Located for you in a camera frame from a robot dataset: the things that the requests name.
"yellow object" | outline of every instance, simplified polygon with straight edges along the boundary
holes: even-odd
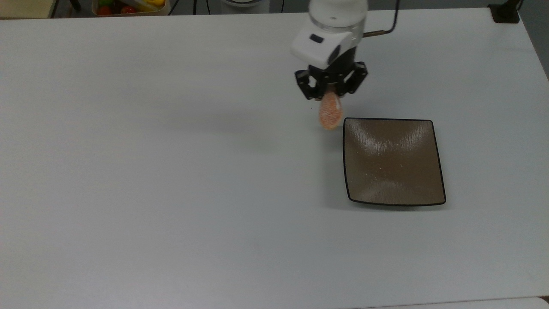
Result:
[[[164,6],[164,3],[166,3],[166,0],[146,0],[146,1],[147,3],[156,5],[157,7],[162,7]]]

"cable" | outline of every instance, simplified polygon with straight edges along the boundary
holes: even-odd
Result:
[[[395,19],[393,20],[393,26],[389,30],[378,30],[378,31],[371,31],[371,32],[365,32],[362,37],[371,37],[371,36],[377,36],[377,35],[384,35],[389,34],[396,28],[396,21],[399,17],[399,6],[400,6],[400,0],[396,0],[395,4]]]
[[[173,9],[175,9],[175,6],[177,5],[178,2],[179,2],[179,0],[175,0],[175,3],[173,4],[172,9],[171,9],[170,12],[168,13],[168,16],[171,15],[171,13],[173,12]]]

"black stand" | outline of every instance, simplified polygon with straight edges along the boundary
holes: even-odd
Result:
[[[517,5],[520,0],[508,0],[504,4],[490,4],[488,7],[492,11],[492,18],[498,24],[518,24]]]
[[[80,2],[78,2],[78,0],[70,0],[70,4],[72,4],[72,7],[77,11],[82,9],[82,7],[80,6]]]

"white table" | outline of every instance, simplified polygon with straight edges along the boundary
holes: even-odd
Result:
[[[392,12],[370,12],[368,30]],[[549,294],[549,83],[522,23],[410,10],[346,116],[431,119],[447,203],[345,192],[306,14],[0,21],[5,308],[356,308]]]

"orange object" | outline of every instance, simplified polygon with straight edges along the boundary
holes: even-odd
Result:
[[[334,92],[333,87],[328,88],[322,97],[318,118],[322,127],[327,130],[337,128],[343,118],[341,101],[339,100],[339,96]]]
[[[97,10],[97,15],[112,15],[113,11],[110,9],[110,7],[107,7],[106,5],[103,7],[100,7]]]

